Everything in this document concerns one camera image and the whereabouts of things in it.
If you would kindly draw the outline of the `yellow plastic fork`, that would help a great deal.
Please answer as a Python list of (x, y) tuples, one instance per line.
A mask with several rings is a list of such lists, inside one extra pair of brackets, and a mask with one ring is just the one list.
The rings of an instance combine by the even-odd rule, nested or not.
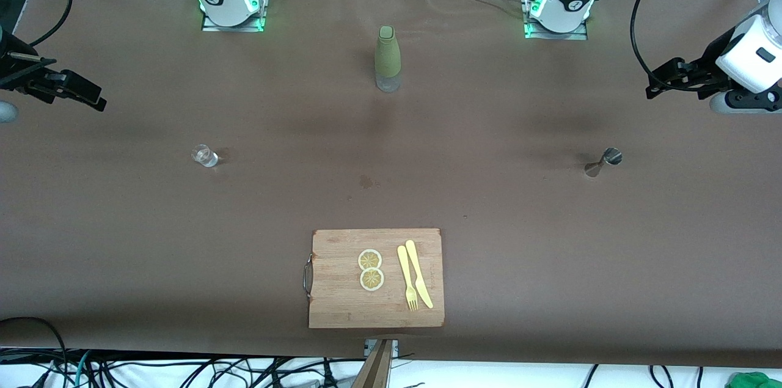
[(403, 279), (406, 286), (405, 298), (407, 301), (407, 306), (410, 311), (416, 311), (418, 310), (418, 294), (416, 293), (412, 283), (410, 263), (406, 247), (402, 245), (397, 246), (397, 255), (400, 261), (400, 268), (402, 270)]

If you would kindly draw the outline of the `green sleeved glass bottle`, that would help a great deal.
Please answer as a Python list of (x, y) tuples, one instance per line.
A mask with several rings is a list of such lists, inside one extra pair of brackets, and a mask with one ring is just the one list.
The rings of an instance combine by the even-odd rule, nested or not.
[(401, 53), (393, 26), (380, 26), (375, 43), (375, 84), (386, 93), (401, 86)]

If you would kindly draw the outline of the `green cloth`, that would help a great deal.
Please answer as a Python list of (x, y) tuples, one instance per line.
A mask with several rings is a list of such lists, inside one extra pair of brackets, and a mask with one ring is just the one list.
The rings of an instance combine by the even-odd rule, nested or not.
[(771, 379), (763, 372), (737, 372), (725, 388), (782, 388), (782, 381)]

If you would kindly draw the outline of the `metal clamp bracket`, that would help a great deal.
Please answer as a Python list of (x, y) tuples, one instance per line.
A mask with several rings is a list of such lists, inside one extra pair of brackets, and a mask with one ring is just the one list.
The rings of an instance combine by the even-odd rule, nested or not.
[[(364, 340), (364, 357), (368, 358), (371, 352), (374, 350), (374, 348), (379, 345), (380, 340), (377, 339), (366, 339)], [(397, 359), (399, 357), (399, 346), (397, 340), (389, 340), (390, 345), (392, 346), (392, 358)]]

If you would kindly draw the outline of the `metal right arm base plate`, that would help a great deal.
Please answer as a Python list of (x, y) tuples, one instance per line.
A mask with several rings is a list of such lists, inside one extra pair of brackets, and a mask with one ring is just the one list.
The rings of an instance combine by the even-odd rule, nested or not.
[(262, 32), (270, 0), (198, 0), (202, 31)]

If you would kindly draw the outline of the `brown paper table cover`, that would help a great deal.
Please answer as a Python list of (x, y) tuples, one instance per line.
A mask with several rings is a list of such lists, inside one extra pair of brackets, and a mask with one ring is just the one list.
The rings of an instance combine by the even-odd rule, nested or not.
[(75, 0), (37, 51), (107, 107), (0, 93), (0, 318), (358, 356), (379, 330), (308, 327), (311, 236), (434, 227), (446, 317), (400, 332), (417, 359), (782, 367), (782, 115), (645, 98), (633, 3), (552, 41), (516, 0), (271, 0), (252, 33), (201, 31), (196, 0)]

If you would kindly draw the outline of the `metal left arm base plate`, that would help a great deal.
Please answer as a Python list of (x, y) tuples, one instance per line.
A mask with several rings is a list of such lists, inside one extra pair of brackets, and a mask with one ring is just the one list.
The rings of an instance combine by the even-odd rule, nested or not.
[(522, 0), (521, 7), (523, 12), (524, 34), (527, 39), (545, 39), (545, 40), (587, 40), (587, 20), (590, 12), (587, 10), (581, 19), (579, 26), (570, 32), (555, 32), (544, 27), (538, 18), (533, 14), (539, 12), (544, 7), (547, 0)]

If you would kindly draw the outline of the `wooden cutting board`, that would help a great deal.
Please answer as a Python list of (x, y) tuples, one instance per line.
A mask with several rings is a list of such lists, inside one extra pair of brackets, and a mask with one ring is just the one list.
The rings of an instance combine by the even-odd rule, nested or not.
[[(413, 240), (420, 268), (434, 304), (427, 308), (418, 295), (410, 311), (397, 246)], [(376, 291), (359, 282), (358, 255), (364, 249), (382, 254), (385, 282)], [(414, 286), (416, 273), (409, 259)], [(313, 233), (305, 266), (305, 292), (311, 329), (429, 329), (445, 322), (442, 233), (439, 229), (320, 229)]]

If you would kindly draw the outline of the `yellow plastic knife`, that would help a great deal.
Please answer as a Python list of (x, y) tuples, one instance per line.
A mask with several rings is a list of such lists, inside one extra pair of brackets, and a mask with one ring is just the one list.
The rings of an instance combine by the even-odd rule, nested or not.
[(425, 280), (423, 279), (422, 269), (419, 261), (418, 256), (418, 249), (416, 244), (413, 240), (407, 240), (405, 243), (408, 257), (410, 261), (412, 262), (412, 265), (414, 267), (414, 271), (416, 273), (416, 279), (414, 281), (414, 286), (416, 290), (418, 291), (418, 295), (420, 296), (420, 299), (424, 302), (424, 304), (429, 309), (433, 309), (434, 304), (432, 302), (432, 299), (428, 293), (428, 289), (425, 285)]

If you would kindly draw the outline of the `steel double jigger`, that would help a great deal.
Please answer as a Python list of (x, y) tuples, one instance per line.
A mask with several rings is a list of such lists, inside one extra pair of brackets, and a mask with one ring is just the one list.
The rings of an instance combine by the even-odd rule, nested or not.
[(583, 171), (587, 177), (597, 177), (604, 167), (617, 166), (621, 162), (623, 162), (622, 152), (615, 147), (609, 147), (604, 150), (597, 162), (586, 164)]

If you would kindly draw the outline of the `small clear glass cup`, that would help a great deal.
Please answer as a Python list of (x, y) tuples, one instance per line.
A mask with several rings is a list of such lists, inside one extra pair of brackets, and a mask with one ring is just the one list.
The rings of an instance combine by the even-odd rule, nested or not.
[(192, 149), (192, 159), (207, 168), (217, 166), (219, 163), (217, 153), (212, 151), (207, 145), (196, 145), (195, 148)]

